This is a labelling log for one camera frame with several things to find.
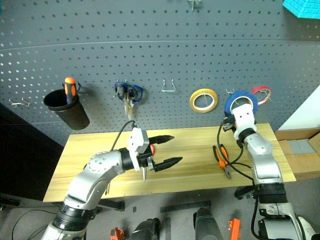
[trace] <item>wooden table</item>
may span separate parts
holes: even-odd
[[[147,171],[146,181],[142,172],[133,169],[111,181],[109,192],[102,198],[147,195],[167,192],[183,192],[200,189],[214,189],[251,185],[251,181],[232,169],[232,179],[225,176],[214,159],[212,146],[217,144],[217,126],[161,129],[147,131],[149,137],[172,135],[175,139],[156,146],[154,161],[160,163],[171,157],[183,157],[175,166],[157,172]],[[257,124],[258,132],[271,141],[273,155],[277,160],[285,182],[295,181],[295,176],[268,123]],[[71,180],[79,174],[89,159],[98,152],[108,151],[118,133],[89,133],[70,135],[56,166],[44,202],[61,202],[67,193]],[[130,132],[123,132],[115,148],[127,146]],[[226,147],[231,160],[240,153],[232,131],[221,132],[220,143]],[[245,150],[239,162],[251,165]],[[251,170],[237,165],[248,175]]]

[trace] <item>gray floor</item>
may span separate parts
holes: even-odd
[[[295,212],[304,216],[320,232],[320,178],[286,183],[287,197]],[[193,213],[197,207],[184,210],[161,213],[160,208],[172,205],[194,203],[199,201],[211,202],[211,212],[216,218],[222,236],[229,239],[228,221],[236,217],[241,220],[240,232],[243,240],[254,239],[250,232],[251,217],[254,208],[253,199],[237,200],[233,197],[235,188],[199,190],[177,193],[153,194],[124,198],[126,209],[124,212],[106,209],[99,213],[88,225],[88,240],[109,240],[109,231],[114,227],[125,229],[131,233],[134,228],[147,218],[158,217],[162,226],[165,218],[171,221],[171,238],[166,236],[165,228],[161,229],[161,240],[192,240],[195,232],[193,228]],[[10,240],[11,231],[16,220],[30,209],[44,209],[56,212],[57,207],[14,208],[0,212],[0,239]],[[17,224],[14,230],[14,240],[26,240],[38,227],[49,223],[54,214],[45,212],[30,212]]]

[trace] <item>pegboard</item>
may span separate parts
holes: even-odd
[[[3,1],[0,15],[0,100],[31,102],[12,109],[64,145],[69,134],[117,132],[128,120],[113,98],[116,80],[145,89],[135,108],[139,127],[217,126],[227,90],[272,89],[257,121],[278,129],[319,85],[320,22],[298,19],[271,0]],[[81,83],[90,119],[74,131],[44,104],[66,76]],[[176,92],[162,92],[163,79]],[[189,107],[200,88],[217,92],[208,113]]]

